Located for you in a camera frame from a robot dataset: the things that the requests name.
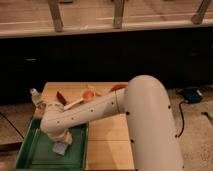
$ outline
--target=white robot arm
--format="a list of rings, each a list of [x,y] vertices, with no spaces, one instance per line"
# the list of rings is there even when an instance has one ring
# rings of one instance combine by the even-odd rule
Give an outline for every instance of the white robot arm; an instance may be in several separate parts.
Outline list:
[[[132,79],[127,88],[63,111],[47,104],[41,129],[53,141],[71,142],[69,127],[125,113],[135,168],[138,171],[183,171],[172,110],[163,85],[151,76]]]

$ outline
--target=wooden table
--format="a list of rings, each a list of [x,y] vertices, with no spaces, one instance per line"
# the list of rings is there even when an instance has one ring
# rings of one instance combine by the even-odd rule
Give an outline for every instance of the wooden table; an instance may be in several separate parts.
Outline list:
[[[67,101],[72,102],[81,97],[88,85],[106,94],[115,84],[49,82],[42,94],[48,102],[54,100],[59,91]],[[134,170],[126,115],[119,114],[89,123],[86,170]]]

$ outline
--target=floor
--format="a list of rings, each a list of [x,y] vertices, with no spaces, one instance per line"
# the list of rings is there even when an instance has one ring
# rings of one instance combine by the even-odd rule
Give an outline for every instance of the floor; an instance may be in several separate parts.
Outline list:
[[[213,88],[204,88],[204,99],[197,104],[184,104],[185,131],[179,142],[186,171],[213,170],[213,125],[201,112],[213,112]],[[168,90],[177,130],[181,129],[181,117],[178,108],[182,100],[175,90]],[[26,133],[29,121],[34,112],[31,103],[0,106],[0,112],[20,130]],[[19,135],[0,117],[0,144],[21,141]],[[18,151],[0,152],[0,171],[11,171]]]

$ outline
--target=black cable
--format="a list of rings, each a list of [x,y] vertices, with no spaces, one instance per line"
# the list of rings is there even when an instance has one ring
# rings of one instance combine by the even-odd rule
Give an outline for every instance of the black cable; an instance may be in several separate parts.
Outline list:
[[[179,103],[179,109],[180,109],[180,114],[181,114],[181,118],[182,118],[182,129],[181,129],[180,133],[176,135],[176,137],[178,137],[178,138],[183,134],[183,131],[185,128],[184,114],[183,114],[183,109],[181,106],[182,104],[187,104],[187,101],[184,100]]]
[[[10,120],[3,114],[3,113],[1,113],[0,112],[0,115],[4,118],[4,119],[6,119],[7,121],[8,121],[8,123],[16,130],[16,132],[20,135],[20,137],[22,138],[22,139],[24,139],[24,136],[21,134],[21,132],[12,124],[12,122],[10,122]]]

